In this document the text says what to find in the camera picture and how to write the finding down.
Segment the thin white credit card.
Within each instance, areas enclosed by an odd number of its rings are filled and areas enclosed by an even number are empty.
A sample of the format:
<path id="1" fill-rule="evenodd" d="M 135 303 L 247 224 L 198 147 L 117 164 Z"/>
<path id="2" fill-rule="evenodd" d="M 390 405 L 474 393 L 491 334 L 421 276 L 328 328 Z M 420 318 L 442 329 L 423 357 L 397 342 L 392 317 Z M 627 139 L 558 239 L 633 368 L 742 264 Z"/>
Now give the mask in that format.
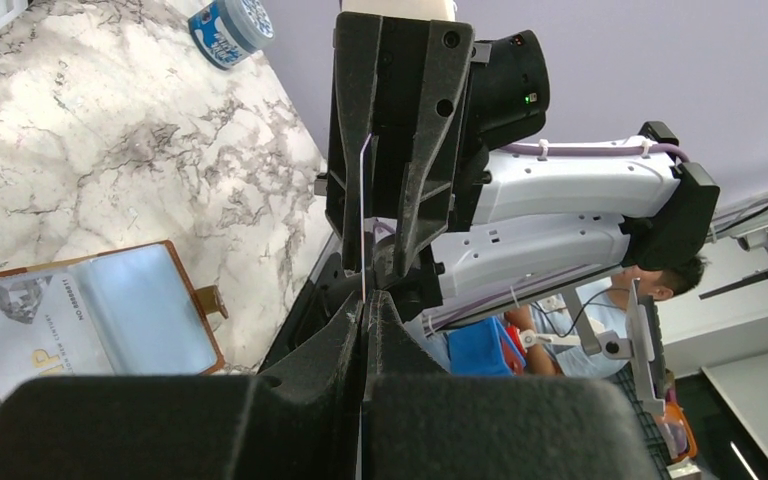
<path id="1" fill-rule="evenodd" d="M 360 225 L 360 275 L 361 275 L 361 300 L 367 302 L 367 261 L 366 261 L 366 153 L 372 140 L 372 133 L 368 133 L 359 154 L 359 225 Z"/>

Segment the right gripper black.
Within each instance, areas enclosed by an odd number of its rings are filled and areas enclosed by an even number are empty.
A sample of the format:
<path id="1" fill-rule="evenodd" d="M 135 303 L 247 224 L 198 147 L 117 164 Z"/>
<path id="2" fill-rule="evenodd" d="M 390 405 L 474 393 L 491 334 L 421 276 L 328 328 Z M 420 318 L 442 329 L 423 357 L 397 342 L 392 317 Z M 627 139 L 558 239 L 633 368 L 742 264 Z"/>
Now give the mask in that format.
<path id="1" fill-rule="evenodd" d="M 337 16 L 334 29 L 326 214 L 345 249 L 360 247 L 361 150 L 372 130 L 381 31 L 380 16 L 349 11 Z M 466 23 L 428 23 L 393 254 L 399 276 L 447 229 L 455 154 L 442 149 L 457 121 L 473 38 Z M 546 60 L 533 31 L 475 41 L 460 157 L 539 133 L 549 104 Z"/>

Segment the brown leather card holder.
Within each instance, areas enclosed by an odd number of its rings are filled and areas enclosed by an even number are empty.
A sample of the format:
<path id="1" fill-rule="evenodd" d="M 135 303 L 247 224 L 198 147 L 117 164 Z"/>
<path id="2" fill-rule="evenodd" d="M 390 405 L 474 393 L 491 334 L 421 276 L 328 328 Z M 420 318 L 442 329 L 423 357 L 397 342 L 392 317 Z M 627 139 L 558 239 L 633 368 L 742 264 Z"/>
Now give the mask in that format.
<path id="1" fill-rule="evenodd" d="M 224 357 L 169 240 L 0 271 L 0 404 L 46 375 L 205 375 Z"/>

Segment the person in background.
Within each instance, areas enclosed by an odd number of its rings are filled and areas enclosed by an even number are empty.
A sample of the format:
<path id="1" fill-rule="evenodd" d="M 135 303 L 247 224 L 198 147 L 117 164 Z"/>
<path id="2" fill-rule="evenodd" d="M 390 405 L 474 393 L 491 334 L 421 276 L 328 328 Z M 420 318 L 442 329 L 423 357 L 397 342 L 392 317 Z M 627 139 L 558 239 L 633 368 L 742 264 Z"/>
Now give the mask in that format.
<path id="1" fill-rule="evenodd" d="M 696 255 L 677 267 L 664 270 L 630 267 L 578 287 L 577 294 L 582 301 L 578 308 L 564 305 L 551 309 L 534 302 L 505 313 L 504 320 L 521 331 L 575 334 L 584 320 L 589 319 L 624 336 L 627 333 L 626 309 L 635 280 L 639 282 L 638 294 L 649 295 L 657 302 L 666 301 L 695 289 L 707 266 L 707 259 Z M 525 351 L 527 371 L 536 375 L 604 379 L 622 370 L 626 364 L 624 360 L 610 359 L 602 354 L 590 356 L 578 345 L 537 344 Z"/>

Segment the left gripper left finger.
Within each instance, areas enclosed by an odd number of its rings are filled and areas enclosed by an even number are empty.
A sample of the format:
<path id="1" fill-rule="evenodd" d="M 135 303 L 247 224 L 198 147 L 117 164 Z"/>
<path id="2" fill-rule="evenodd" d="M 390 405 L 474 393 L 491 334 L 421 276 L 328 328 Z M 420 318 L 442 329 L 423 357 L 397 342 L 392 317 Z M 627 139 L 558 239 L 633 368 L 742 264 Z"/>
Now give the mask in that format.
<path id="1" fill-rule="evenodd" d="M 52 376 L 0 406 L 0 479 L 352 479 L 363 303 L 258 375 Z"/>

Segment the silver vip card in holder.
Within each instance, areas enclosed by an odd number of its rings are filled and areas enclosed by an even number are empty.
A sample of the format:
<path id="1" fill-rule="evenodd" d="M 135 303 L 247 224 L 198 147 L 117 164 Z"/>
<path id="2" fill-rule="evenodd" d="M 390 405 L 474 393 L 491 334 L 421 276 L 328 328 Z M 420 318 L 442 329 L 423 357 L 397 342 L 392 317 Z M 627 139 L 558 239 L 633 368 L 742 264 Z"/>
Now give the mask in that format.
<path id="1" fill-rule="evenodd" d="M 54 270 L 0 278 L 0 404 L 37 377 L 113 372 L 73 275 Z"/>

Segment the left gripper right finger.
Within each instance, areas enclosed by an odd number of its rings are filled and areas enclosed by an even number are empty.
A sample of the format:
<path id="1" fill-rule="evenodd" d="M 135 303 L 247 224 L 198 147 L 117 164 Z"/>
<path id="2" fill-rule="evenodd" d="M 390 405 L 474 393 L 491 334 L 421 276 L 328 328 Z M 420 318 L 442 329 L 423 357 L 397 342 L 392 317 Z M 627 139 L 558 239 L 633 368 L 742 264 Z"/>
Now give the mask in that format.
<path id="1" fill-rule="evenodd" d="M 367 479 L 659 479 L 628 398 L 592 379 L 453 376 L 411 339 L 391 296 L 363 309 Z"/>

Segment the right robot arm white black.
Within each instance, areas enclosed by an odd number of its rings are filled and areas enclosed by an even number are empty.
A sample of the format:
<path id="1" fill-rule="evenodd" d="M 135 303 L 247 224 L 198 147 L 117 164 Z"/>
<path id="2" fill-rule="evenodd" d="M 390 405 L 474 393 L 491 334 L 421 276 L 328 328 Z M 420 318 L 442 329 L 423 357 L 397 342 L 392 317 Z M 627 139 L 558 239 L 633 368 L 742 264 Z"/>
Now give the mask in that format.
<path id="1" fill-rule="evenodd" d="M 551 93 L 530 30 L 344 11 L 333 31 L 325 215 L 344 269 L 438 325 L 704 245 L 720 189 L 660 122 L 538 141 Z"/>

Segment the blue white small jar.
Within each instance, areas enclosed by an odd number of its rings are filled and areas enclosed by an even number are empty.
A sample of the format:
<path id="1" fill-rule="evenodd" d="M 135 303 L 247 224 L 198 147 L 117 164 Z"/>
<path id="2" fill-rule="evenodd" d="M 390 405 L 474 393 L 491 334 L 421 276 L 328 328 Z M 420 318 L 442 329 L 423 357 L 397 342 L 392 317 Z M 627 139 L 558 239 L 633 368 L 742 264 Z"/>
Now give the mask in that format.
<path id="1" fill-rule="evenodd" d="M 275 38 L 259 0 L 211 1 L 188 19 L 187 26 L 198 50 L 220 70 L 230 70 Z"/>

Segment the blue box in background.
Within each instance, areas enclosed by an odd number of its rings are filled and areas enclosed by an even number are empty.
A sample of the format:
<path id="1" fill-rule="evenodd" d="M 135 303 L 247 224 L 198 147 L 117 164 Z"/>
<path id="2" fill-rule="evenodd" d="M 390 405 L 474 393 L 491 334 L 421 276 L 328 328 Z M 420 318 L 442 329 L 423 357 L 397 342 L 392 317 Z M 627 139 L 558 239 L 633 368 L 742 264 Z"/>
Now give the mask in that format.
<path id="1" fill-rule="evenodd" d="M 525 372 L 523 349 L 497 317 L 448 335 L 451 372 L 462 376 L 517 376 Z"/>

